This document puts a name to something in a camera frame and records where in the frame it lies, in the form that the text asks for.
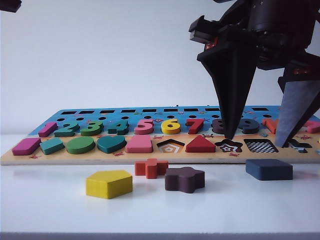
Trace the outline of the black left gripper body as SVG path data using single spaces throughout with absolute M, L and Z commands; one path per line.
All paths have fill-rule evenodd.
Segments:
M 0 0 L 0 10 L 16 13 L 22 5 L 21 0 Z

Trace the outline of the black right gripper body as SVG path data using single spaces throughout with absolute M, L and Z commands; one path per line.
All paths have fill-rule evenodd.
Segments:
M 249 16 L 226 22 L 208 21 L 203 16 L 189 28 L 191 40 L 207 48 L 223 41 L 252 44 L 259 50 L 257 67 L 273 70 L 295 65 L 320 65 L 319 56 L 305 51 L 311 43 L 316 20 L 312 16 Z

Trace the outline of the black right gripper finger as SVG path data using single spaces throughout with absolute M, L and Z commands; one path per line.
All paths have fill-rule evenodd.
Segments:
M 320 71 L 315 66 L 289 64 L 278 78 L 283 97 L 275 134 L 275 145 L 287 142 L 320 108 Z
M 212 77 L 227 139 L 232 139 L 238 128 L 258 57 L 255 43 L 234 41 L 207 43 L 197 56 Z

